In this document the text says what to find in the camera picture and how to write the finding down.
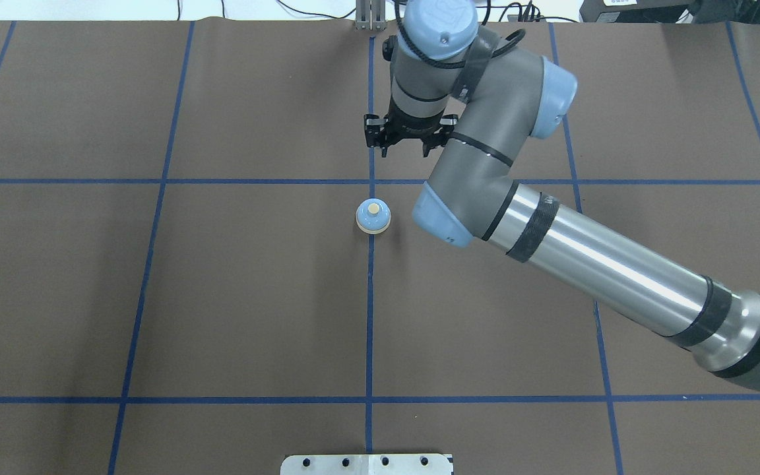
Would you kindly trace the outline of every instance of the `black device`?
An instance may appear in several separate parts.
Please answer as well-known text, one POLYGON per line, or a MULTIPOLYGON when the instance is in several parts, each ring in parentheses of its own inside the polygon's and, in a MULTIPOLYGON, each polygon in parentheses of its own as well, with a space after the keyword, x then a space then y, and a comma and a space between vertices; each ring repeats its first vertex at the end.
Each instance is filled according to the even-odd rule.
POLYGON ((694 0, 688 10, 694 15, 693 23, 760 24, 760 0, 694 0))
POLYGON ((585 0, 586 23, 676 23, 690 0, 585 0))

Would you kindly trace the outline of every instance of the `small bottle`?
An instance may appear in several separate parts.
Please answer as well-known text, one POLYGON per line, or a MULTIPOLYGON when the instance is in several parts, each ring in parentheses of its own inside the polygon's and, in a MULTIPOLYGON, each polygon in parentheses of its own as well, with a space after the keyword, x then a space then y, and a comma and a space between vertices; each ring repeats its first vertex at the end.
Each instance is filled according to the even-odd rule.
POLYGON ((356 209, 356 225, 368 234, 380 234, 389 227, 392 211, 382 199, 370 198, 356 209))

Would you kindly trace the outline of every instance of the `black cable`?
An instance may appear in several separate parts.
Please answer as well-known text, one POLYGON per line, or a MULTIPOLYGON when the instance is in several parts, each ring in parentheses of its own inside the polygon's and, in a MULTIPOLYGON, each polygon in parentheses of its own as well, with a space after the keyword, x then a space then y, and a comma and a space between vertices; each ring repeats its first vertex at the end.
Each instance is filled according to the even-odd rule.
POLYGON ((533 5, 532 0, 527 3, 527 8, 524 9, 524 12, 521 13, 520 21, 532 21, 532 18, 536 15, 536 9, 538 7, 536 5, 533 5))
POLYGON ((531 21, 538 21, 540 19, 565 19, 573 23, 579 23, 579 21, 576 21, 573 18, 566 18, 566 17, 536 17, 536 18, 531 19, 531 21))
POLYGON ((488 23, 489 15, 491 15, 491 0, 486 0, 486 15, 483 17, 483 22, 481 23, 483 26, 486 26, 486 23, 488 23))
POLYGON ((524 5, 521 5, 518 2, 512 2, 506 7, 503 7, 503 13, 500 13, 500 18, 497 19, 497 23, 500 23, 501 21, 503 21, 503 17, 506 15, 507 12, 509 12, 509 9, 513 7, 518 7, 518 20, 520 20, 521 15, 524 14, 524 9, 523 9, 524 5))
POLYGON ((348 18, 348 17, 350 17, 350 15, 353 14, 353 12, 356 12, 356 8, 355 8, 353 10, 350 10, 350 12, 344 13, 344 15, 342 15, 340 17, 336 17, 336 16, 332 16, 332 15, 327 15, 326 13, 304 12, 304 11, 301 11, 299 9, 293 9, 289 5, 281 2, 281 0, 275 0, 275 2, 280 3, 281 7, 290 9, 290 10, 292 10, 295 13, 301 13, 301 15, 310 15, 310 16, 325 17, 325 18, 332 18, 332 19, 344 19, 344 18, 348 18))
MULTIPOLYGON (((395 0, 395 24, 398 25, 398 32, 400 33, 400 37, 404 39, 404 44, 409 46, 410 50, 416 54, 418 59, 422 60, 424 63, 427 63, 432 67, 438 67, 438 69, 459 69, 459 67, 465 66, 465 60, 457 61, 456 63, 442 63, 440 61, 436 61, 433 58, 428 57, 428 55, 426 55, 424 51, 420 50, 418 46, 414 45, 410 39, 409 33, 407 33, 406 29, 404 28, 404 22, 401 21, 400 3, 398 3, 398 1, 399 0, 395 0)), ((526 31, 523 28, 517 31, 513 31, 511 35, 506 37, 508 41, 507 44, 503 45, 501 48, 497 48, 497 50, 492 52, 491 57, 503 56, 507 52, 511 51, 512 48, 515 48, 515 46, 518 45, 520 40, 524 39, 524 35, 526 35, 526 31)))

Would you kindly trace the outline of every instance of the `table surface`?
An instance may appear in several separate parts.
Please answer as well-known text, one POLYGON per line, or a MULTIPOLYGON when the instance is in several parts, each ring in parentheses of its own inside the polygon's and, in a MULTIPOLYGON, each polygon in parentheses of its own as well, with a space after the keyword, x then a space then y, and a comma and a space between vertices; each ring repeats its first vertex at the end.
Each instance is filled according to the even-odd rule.
MULTIPOLYGON (((450 453, 458 473, 760 473, 760 394, 413 223, 438 150, 381 158, 362 135, 392 33, 0 23, 0 473, 365 451, 450 453), (377 237, 354 222, 372 195, 393 212, 377 237)), ((760 291, 760 27, 531 24, 521 45, 580 87, 512 176, 760 291)))

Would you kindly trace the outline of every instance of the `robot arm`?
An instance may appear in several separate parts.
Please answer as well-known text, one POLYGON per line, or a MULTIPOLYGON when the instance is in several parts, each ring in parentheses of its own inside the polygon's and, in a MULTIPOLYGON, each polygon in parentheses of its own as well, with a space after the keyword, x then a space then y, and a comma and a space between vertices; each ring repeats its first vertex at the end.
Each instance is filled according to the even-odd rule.
POLYGON ((395 10, 389 114, 367 116, 365 135, 384 151, 406 138, 422 139, 425 154, 444 146, 413 210, 419 226, 459 247, 488 241, 760 391, 757 292, 730 291, 509 178, 526 137, 557 129, 576 78, 478 28, 468 0, 410 0, 405 23, 395 10), (449 96, 466 104, 458 123, 443 116, 449 96))

